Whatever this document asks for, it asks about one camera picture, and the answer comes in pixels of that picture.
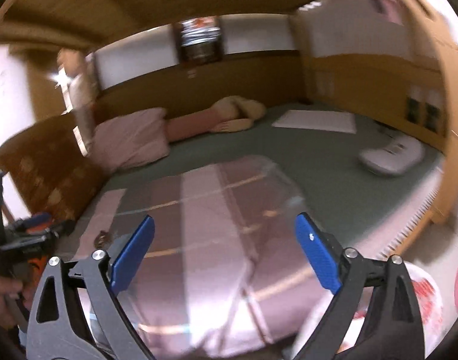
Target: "brown headboard with spots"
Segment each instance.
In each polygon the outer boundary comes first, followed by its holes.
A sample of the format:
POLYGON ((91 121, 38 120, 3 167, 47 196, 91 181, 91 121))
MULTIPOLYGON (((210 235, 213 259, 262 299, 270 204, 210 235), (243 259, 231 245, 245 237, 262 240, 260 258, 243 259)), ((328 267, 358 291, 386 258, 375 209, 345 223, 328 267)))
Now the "brown headboard with spots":
POLYGON ((81 154, 74 127, 71 113, 51 117, 0 147, 0 164, 33 214, 46 211, 58 220, 78 219, 107 180, 81 154))

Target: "pillow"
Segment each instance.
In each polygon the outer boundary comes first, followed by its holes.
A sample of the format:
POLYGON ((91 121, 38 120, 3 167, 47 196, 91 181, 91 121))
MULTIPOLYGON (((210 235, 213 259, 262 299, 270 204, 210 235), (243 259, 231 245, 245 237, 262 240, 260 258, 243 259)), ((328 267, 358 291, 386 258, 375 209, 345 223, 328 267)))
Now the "pillow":
POLYGON ((107 173, 113 173, 167 156, 165 115, 165 109, 151 108, 98 125, 90 158, 107 173))

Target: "floor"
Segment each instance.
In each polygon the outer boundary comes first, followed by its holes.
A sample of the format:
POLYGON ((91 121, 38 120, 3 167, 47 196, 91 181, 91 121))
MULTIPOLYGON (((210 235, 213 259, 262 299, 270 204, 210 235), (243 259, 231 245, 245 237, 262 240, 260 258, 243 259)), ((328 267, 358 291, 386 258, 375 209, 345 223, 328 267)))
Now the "floor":
POLYGON ((443 331, 446 333, 457 319, 454 284, 458 269, 458 220, 446 225, 429 226, 404 259, 428 272, 441 290, 443 300, 443 331))

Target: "green bed sheet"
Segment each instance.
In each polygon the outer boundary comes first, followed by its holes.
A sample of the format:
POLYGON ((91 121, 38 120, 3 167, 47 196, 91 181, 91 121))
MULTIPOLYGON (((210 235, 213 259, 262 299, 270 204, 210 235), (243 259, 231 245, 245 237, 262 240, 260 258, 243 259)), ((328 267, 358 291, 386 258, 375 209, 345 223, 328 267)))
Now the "green bed sheet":
MULTIPOLYGON (((405 175, 388 178, 372 174, 359 163, 359 151, 381 147, 391 140, 373 120, 356 115, 357 134, 271 126, 290 109, 333 110, 322 104, 299 103, 270 108, 250 130, 205 134, 171 145, 168 157, 114 175, 101 194, 210 163, 264 155, 299 185, 307 206, 324 229, 349 246, 399 207, 440 162, 440 152, 426 146, 424 160, 405 175)), ((94 204, 91 206, 88 213, 94 209, 94 204)))

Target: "plaid blanket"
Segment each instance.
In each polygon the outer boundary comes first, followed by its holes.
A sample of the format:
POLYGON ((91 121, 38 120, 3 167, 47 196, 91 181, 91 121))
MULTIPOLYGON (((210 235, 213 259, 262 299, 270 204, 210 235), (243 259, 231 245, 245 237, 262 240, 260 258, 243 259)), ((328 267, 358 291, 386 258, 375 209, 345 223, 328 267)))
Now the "plaid blanket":
POLYGON ((247 156, 106 192, 59 254, 84 258, 101 231, 115 240, 149 214, 155 239, 124 311, 158 358, 228 357, 295 334, 322 295, 294 236, 305 210, 274 162, 247 156))

